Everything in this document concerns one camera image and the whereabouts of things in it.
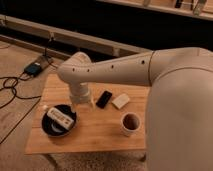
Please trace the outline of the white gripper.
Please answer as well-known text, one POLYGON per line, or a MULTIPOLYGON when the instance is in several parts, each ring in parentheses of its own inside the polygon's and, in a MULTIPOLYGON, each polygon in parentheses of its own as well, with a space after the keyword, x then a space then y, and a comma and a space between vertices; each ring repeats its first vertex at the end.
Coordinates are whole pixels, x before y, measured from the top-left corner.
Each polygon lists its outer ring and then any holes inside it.
POLYGON ((73 113, 76 112, 75 103, 89 102, 89 106, 95 108, 94 101, 91 99, 91 91, 87 83, 70 84, 69 90, 70 90, 70 99, 72 101, 71 110, 73 113))

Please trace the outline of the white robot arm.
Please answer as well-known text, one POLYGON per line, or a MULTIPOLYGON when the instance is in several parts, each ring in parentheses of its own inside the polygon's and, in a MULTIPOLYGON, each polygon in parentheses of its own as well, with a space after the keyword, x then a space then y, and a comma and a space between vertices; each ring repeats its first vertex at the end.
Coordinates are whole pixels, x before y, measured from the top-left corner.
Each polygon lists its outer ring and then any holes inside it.
POLYGON ((58 76, 77 103, 90 99, 90 82, 148 86, 148 171, 213 171, 213 52, 157 50, 96 63, 77 52, 58 76))

